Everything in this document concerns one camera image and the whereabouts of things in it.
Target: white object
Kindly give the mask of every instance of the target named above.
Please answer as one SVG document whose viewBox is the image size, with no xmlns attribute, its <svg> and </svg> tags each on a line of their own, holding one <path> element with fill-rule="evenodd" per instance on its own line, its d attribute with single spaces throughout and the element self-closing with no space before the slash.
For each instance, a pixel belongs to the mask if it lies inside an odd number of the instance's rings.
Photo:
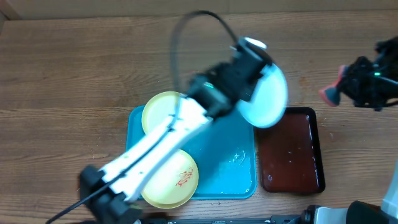
<svg viewBox="0 0 398 224">
<path fill-rule="evenodd" d="M 245 37 L 244 39 L 256 46 L 261 47 L 263 50 L 265 50 L 267 48 L 267 45 L 265 43 L 261 42 L 260 40 L 252 39 L 250 37 Z"/>
<path fill-rule="evenodd" d="M 213 119 L 205 117 L 204 114 L 205 109 L 194 99 L 181 98 L 180 112 L 178 114 L 180 119 L 176 120 L 173 126 L 174 131 L 169 132 L 163 140 L 130 169 L 124 177 L 121 177 L 112 184 L 110 189 L 116 194 L 121 192 L 124 193 L 126 196 L 124 199 L 125 201 L 132 202 L 137 200 L 146 183 L 167 159 L 189 139 L 211 124 Z M 121 171 L 144 155 L 166 132 L 167 126 L 172 119 L 172 115 L 168 116 L 158 127 L 143 137 L 130 150 L 103 166 L 100 169 L 105 173 L 102 180 L 105 183 L 111 181 Z"/>
<path fill-rule="evenodd" d="M 287 105 L 287 84 L 282 71 L 272 64 L 262 69 L 251 101 L 240 100 L 236 105 L 242 116 L 258 128 L 275 125 L 285 113 Z"/>
<path fill-rule="evenodd" d="M 315 210 L 314 224 L 345 224 L 348 208 L 320 207 Z"/>
</svg>

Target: green light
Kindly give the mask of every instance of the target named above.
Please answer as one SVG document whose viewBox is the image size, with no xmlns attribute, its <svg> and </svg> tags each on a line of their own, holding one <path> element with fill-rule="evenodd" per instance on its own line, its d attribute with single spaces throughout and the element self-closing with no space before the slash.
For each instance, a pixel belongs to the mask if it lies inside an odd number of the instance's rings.
<svg viewBox="0 0 398 224">
<path fill-rule="evenodd" d="M 212 84 L 210 84 L 210 83 L 205 84 L 205 86 L 207 86 L 207 87 L 209 87 L 209 88 L 214 88 L 214 86 L 213 86 Z"/>
</svg>

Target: red drawing on plate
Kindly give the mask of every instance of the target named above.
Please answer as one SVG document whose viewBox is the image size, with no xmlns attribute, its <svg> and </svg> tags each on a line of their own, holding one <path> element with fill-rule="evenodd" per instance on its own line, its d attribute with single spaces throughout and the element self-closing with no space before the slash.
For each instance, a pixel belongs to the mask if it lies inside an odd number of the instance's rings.
<svg viewBox="0 0 398 224">
<path fill-rule="evenodd" d="M 175 185 L 176 186 L 179 185 L 182 187 L 183 184 L 187 183 L 188 180 L 191 179 L 193 175 L 192 173 L 193 173 L 193 168 L 189 167 L 189 171 L 184 171 L 180 174 L 181 180 L 179 180 Z"/>
</svg>

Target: wood grain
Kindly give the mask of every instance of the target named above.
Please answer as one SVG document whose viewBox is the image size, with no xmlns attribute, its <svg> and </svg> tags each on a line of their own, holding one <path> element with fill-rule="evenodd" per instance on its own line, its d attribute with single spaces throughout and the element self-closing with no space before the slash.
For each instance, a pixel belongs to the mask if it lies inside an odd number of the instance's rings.
<svg viewBox="0 0 398 224">
<path fill-rule="evenodd" d="M 10 19 L 72 19 L 181 15 L 204 9 L 222 14 L 253 12 L 391 10 L 396 0 L 7 0 L 0 11 Z"/>
<path fill-rule="evenodd" d="M 373 57 L 396 35 L 397 11 L 229 15 L 239 34 L 264 40 L 283 69 L 291 106 L 317 112 L 326 190 L 270 194 L 259 185 L 246 200 L 191 200 L 168 210 L 180 218 L 268 217 L 310 204 L 380 205 L 398 158 L 398 111 L 327 107 L 317 90 L 338 66 Z M 171 90 L 169 34 L 178 17 L 7 21 L 0 35 L 0 223 L 43 223 L 78 200 L 77 175 L 125 150 L 129 113 Z M 229 37 L 211 18 L 184 31 L 180 72 L 227 60 Z M 138 202 L 146 212 L 160 212 Z M 81 207 L 60 223 L 91 218 Z"/>
<path fill-rule="evenodd" d="M 395 0 L 229 0 L 229 13 L 398 9 Z"/>
</svg>

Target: wooden table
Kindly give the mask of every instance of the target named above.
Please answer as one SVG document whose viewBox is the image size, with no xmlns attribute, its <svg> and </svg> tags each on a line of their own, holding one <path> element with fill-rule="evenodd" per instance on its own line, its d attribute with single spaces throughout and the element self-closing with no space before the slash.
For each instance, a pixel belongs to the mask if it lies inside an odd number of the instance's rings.
<svg viewBox="0 0 398 224">
<path fill-rule="evenodd" d="M 398 158 L 398 110 L 381 113 L 322 103 L 317 90 L 338 66 L 373 58 L 373 45 L 397 35 L 397 11 L 294 12 L 225 16 L 241 35 L 263 40 L 285 72 L 291 106 L 317 112 L 326 190 L 246 200 L 191 200 L 180 218 L 269 217 L 310 204 L 380 205 Z M 125 150 L 129 113 L 171 90 L 169 36 L 177 17 L 6 22 L 0 35 L 0 223 L 43 223 L 78 200 L 77 177 Z M 182 80 L 230 55 L 212 18 L 194 20 L 180 45 Z M 147 212 L 159 212 L 145 202 Z M 62 222 L 91 218 L 85 207 Z"/>
</svg>

